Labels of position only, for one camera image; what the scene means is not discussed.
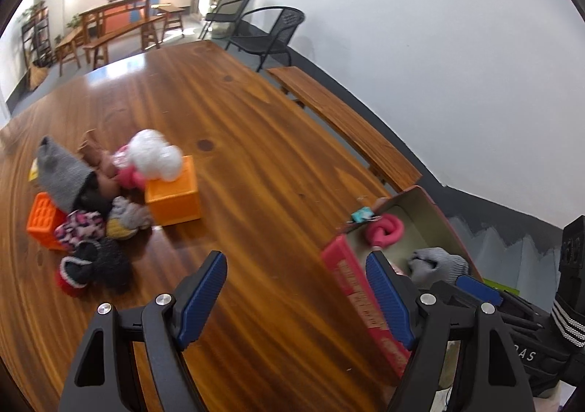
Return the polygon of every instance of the green object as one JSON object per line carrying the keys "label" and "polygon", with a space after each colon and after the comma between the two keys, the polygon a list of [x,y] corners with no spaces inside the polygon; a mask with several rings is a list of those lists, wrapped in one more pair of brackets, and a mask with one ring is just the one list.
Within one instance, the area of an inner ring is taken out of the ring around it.
{"label": "green object", "polygon": [[81,16],[80,15],[73,15],[71,21],[67,23],[67,27],[71,27],[75,29],[76,27],[81,26]]}
{"label": "green object", "polygon": [[488,279],[483,279],[483,282],[489,287],[495,288],[497,290],[507,291],[509,293],[513,293],[514,295],[520,296],[520,290],[516,290],[516,288],[507,287],[506,285],[502,285],[501,283]]}

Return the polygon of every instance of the pink floral fabric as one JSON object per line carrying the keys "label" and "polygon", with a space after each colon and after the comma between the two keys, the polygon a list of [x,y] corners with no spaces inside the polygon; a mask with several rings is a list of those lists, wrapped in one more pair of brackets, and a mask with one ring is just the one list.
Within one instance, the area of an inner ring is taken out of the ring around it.
{"label": "pink floral fabric", "polygon": [[56,239],[70,252],[81,241],[99,240],[106,235],[106,224],[98,212],[73,211],[55,229]]}

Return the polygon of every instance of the small teal object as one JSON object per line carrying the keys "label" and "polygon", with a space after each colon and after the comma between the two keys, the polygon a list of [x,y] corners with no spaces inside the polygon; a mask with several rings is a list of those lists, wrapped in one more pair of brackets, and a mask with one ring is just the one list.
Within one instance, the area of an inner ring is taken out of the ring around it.
{"label": "small teal object", "polygon": [[353,222],[366,222],[374,216],[374,211],[369,207],[363,207],[352,214]]}

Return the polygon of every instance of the gray knit hat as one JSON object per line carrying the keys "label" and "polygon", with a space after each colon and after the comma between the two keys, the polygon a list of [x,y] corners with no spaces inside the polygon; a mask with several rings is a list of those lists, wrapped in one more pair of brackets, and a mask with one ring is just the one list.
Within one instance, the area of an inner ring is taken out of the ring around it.
{"label": "gray knit hat", "polygon": [[431,288],[439,280],[454,284],[457,277],[469,271],[469,264],[463,257],[451,255],[440,247],[415,250],[408,266],[412,270],[412,282],[422,290]]}
{"label": "gray knit hat", "polygon": [[69,214],[93,170],[49,136],[40,142],[37,165],[39,184],[49,193],[55,205]]}

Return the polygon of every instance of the wooden bench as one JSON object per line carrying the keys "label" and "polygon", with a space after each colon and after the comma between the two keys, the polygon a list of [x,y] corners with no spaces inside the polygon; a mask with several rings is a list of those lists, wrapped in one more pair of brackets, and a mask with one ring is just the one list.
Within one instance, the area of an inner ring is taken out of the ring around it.
{"label": "wooden bench", "polygon": [[361,116],[297,67],[267,69],[282,91],[297,97],[295,102],[308,106],[370,165],[370,171],[397,192],[420,179],[417,169],[386,138]]}
{"label": "wooden bench", "polygon": [[63,75],[63,64],[74,60],[77,62],[77,67],[81,68],[79,57],[77,57],[77,39],[81,36],[83,29],[76,27],[68,35],[66,35],[61,42],[55,47],[55,54],[59,61],[59,77]]}
{"label": "wooden bench", "polygon": [[83,49],[86,51],[86,58],[89,60],[89,53],[91,51],[94,52],[94,63],[92,70],[98,68],[98,61],[102,60],[104,65],[109,64],[109,55],[107,53],[107,43],[116,39],[116,37],[123,36],[135,29],[140,29],[140,39],[141,39],[141,48],[145,50],[149,43],[153,43],[157,49],[160,48],[159,39],[156,35],[156,29],[154,27],[154,23],[161,21],[163,19],[166,20],[168,14],[163,14],[160,16],[150,17],[148,19],[142,18],[139,21],[126,24],[125,26],[119,27],[118,29],[111,31],[109,33],[105,33],[103,36],[99,37],[98,39],[94,39],[83,46]]}

